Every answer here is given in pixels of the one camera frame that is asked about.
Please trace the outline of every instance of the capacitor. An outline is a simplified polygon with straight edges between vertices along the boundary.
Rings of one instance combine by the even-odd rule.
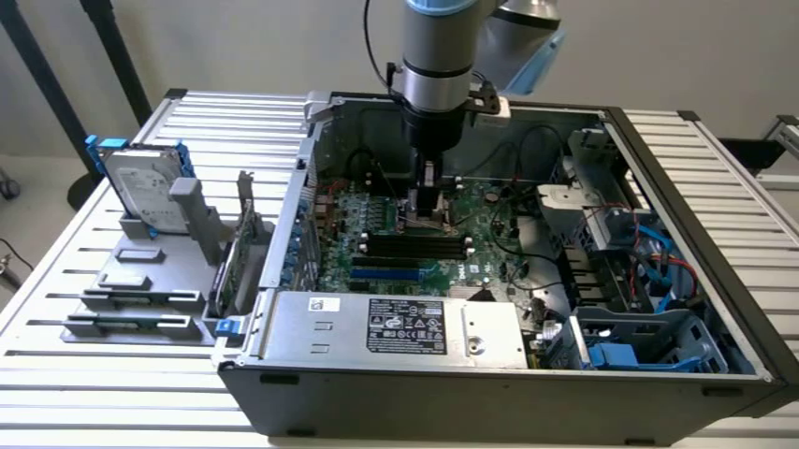
[[[497,204],[499,201],[499,195],[495,194],[494,192],[489,192],[485,196],[483,199],[486,200],[486,202],[489,204]]]

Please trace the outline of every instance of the red cable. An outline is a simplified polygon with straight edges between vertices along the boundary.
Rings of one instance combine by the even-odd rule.
[[[577,225],[577,229],[575,230],[578,230],[583,225],[587,225],[589,224],[589,220],[591,220],[591,218],[598,213],[601,213],[605,209],[607,209],[607,208],[621,208],[621,209],[629,210],[630,213],[634,215],[634,223],[635,223],[635,243],[634,243],[634,248],[637,248],[639,240],[641,240],[641,233],[639,233],[639,229],[638,229],[638,227],[639,227],[638,214],[635,213],[635,209],[631,208],[630,206],[627,206],[623,203],[606,203],[602,206],[591,206],[591,207],[589,207],[587,209],[595,209],[595,211],[591,212],[587,216],[583,217],[583,219],[581,220],[579,224]]]
[[[654,260],[661,260],[661,255],[655,254],[653,255],[653,259]],[[670,257],[670,265],[678,265],[679,267],[685,268],[689,273],[691,274],[691,297],[697,296],[697,284],[698,284],[698,280],[697,280],[697,270],[694,269],[694,267],[691,266],[691,264],[689,262],[686,262],[685,260],[677,259],[674,257]]]

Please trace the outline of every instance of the slotted aluminum table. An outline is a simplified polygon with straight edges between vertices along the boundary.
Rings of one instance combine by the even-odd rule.
[[[207,202],[223,217],[238,214],[239,170],[254,171],[258,210],[275,219],[287,169],[306,136],[303,103],[303,97],[189,92],[183,99],[163,102],[135,140],[186,141]],[[683,121],[674,112],[627,113],[799,353],[795,224],[702,123]],[[225,390],[209,360],[211,348],[62,342],[56,324],[75,311],[78,294],[90,287],[123,235],[120,213],[104,181],[0,314],[0,446],[423,446],[269,439],[253,431]],[[725,419],[675,447],[799,447],[799,403],[766,418]]]

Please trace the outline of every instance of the green circuit board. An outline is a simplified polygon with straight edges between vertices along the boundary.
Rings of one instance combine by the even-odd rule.
[[[518,238],[509,236],[510,208],[501,207],[502,201],[493,203],[486,200],[486,194],[495,194],[499,198],[501,190],[501,186],[489,182],[473,181],[465,184],[463,189],[446,194],[453,225],[445,226],[445,229],[403,226],[398,201],[389,196],[373,196],[354,183],[331,192],[333,198],[326,199],[331,202],[327,209],[330,216],[325,220],[327,225],[321,227],[321,291],[350,292],[350,282],[357,281],[369,282],[369,293],[382,295],[447,296],[453,287],[481,286],[506,292],[506,276],[522,264],[523,258],[503,252],[493,240],[495,232],[506,248],[521,249]],[[365,231],[375,235],[469,236],[474,240],[475,252],[466,260],[422,260],[419,280],[355,279],[351,271],[354,258],[363,255],[359,243]]]

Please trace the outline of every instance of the hard drive label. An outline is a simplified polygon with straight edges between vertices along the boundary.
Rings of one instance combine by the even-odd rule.
[[[366,348],[373,353],[447,355],[443,301],[371,298]]]
[[[123,195],[133,203],[129,206],[142,221],[162,232],[185,233],[185,215],[181,206],[169,197],[175,180],[170,180],[155,169],[123,167],[116,174],[123,182]]]

